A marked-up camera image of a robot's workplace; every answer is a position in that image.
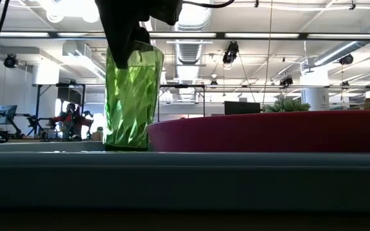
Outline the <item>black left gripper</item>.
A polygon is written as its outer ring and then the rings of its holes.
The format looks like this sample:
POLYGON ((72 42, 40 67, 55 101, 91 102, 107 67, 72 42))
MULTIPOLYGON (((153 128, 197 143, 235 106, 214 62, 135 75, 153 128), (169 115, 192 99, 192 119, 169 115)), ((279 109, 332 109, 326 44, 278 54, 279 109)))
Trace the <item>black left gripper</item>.
POLYGON ((179 20, 182 0, 94 0, 113 61, 118 69, 128 67, 128 59, 137 50, 136 42, 150 44, 149 32, 140 21, 151 17, 173 26, 179 20))

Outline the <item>green translucent plastic cup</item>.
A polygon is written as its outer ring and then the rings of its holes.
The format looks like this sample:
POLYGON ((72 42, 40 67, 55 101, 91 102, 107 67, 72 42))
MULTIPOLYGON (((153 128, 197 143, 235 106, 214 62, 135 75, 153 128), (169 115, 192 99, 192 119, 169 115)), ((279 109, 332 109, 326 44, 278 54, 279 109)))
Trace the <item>green translucent plastic cup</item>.
POLYGON ((135 41, 127 67, 119 68, 107 51, 103 143, 109 150, 147 150, 146 127, 153 123, 164 55, 135 41))

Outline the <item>pink plastic plate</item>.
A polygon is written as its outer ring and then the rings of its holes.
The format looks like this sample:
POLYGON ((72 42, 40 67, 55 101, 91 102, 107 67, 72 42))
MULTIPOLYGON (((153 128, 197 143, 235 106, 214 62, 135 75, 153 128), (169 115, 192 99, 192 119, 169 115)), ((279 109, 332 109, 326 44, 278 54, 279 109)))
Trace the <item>pink plastic plate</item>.
POLYGON ((178 119, 147 128, 156 151, 370 152, 370 110, 178 119))

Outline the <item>overhead light bar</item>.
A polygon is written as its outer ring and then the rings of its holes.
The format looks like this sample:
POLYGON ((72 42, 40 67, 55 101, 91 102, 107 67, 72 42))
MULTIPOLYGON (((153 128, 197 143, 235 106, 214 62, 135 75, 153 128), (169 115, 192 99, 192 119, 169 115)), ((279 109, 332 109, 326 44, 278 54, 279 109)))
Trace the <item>overhead light bar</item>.
MULTIPOLYGON (((327 41, 370 41, 370 33, 265 33, 265 32, 150 32, 151 39, 186 40, 327 40, 327 41)), ((4 39, 62 39, 100 40, 106 36, 102 31, 55 32, 55 31, 3 31, 4 39)))

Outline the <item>person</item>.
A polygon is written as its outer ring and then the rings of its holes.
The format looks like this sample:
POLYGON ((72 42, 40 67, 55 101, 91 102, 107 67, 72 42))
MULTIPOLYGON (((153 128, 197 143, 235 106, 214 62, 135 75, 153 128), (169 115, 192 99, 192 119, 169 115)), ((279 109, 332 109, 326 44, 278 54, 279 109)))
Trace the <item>person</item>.
POLYGON ((49 119, 48 125, 55 127, 56 123, 61 122, 63 127, 63 135, 66 139, 81 141, 82 127, 91 127, 93 120, 86 119, 76 109, 74 103, 69 103, 66 106, 66 111, 61 112, 59 116, 49 119))

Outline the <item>black monitor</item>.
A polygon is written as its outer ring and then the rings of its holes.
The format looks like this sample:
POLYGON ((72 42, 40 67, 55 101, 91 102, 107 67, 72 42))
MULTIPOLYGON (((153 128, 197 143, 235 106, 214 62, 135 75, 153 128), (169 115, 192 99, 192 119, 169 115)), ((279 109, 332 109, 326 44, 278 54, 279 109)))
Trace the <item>black monitor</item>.
POLYGON ((225 115, 235 114, 255 114, 260 113, 261 108, 259 103, 239 102, 239 101, 225 101, 224 113, 225 115))

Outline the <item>small background monitor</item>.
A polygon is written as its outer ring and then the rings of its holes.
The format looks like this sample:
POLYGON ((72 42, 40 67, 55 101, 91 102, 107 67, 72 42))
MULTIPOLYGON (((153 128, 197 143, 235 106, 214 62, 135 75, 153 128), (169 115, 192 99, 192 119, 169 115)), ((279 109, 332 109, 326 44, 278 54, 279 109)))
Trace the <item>small background monitor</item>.
POLYGON ((0 105, 0 124, 11 124, 16 110, 17 105, 0 105))

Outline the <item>small green potted plant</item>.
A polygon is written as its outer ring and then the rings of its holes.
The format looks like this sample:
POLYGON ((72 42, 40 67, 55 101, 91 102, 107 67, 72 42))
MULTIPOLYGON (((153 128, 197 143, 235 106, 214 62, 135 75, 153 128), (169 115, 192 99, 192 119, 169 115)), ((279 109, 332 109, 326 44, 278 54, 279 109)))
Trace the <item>small green potted plant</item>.
POLYGON ((273 105, 265 105, 264 112, 304 112, 309 111, 311 106, 302 103, 299 99, 279 98, 273 105))

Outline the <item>white round column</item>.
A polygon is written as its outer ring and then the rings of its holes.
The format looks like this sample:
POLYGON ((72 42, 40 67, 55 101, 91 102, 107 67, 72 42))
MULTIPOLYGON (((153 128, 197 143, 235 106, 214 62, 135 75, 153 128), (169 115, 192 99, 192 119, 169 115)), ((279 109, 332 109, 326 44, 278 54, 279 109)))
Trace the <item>white round column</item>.
POLYGON ((301 90, 301 103, 310 105, 309 111, 329 110, 328 71, 322 67, 307 70, 301 74, 300 84, 305 86, 301 90))

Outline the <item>silver ventilation duct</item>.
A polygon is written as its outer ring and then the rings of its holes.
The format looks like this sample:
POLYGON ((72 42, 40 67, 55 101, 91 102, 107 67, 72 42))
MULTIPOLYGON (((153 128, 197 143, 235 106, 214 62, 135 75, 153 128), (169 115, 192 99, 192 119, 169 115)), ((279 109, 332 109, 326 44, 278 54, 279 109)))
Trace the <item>silver ventilation duct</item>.
MULTIPOLYGON (((211 22, 211 14, 212 9, 210 8, 183 4, 175 31, 192 33, 207 31, 211 22)), ((183 41, 175 45, 176 74, 180 84, 196 84, 203 48, 202 44, 184 44, 183 41)))

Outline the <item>black metal workstation frame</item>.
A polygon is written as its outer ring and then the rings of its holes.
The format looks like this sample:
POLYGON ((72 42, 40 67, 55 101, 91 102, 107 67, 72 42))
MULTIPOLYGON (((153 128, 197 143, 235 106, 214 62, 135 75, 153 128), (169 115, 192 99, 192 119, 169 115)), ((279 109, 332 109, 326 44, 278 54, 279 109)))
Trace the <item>black metal workstation frame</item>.
POLYGON ((156 121, 167 116, 189 118, 189 115, 206 116, 206 89, 204 84, 162 84, 157 95, 156 121))
POLYGON ((32 83, 32 87, 37 88, 37 96, 36 96, 36 104, 35 104, 35 116, 37 119, 42 119, 39 115, 40 112, 40 98, 41 96, 50 88, 65 88, 65 89, 75 89, 75 88, 82 88, 82 93, 80 97, 80 112, 83 112, 84 107, 85 107, 85 96, 86 96, 86 88, 87 85, 84 83, 55 83, 55 84, 37 84, 37 83, 32 83))

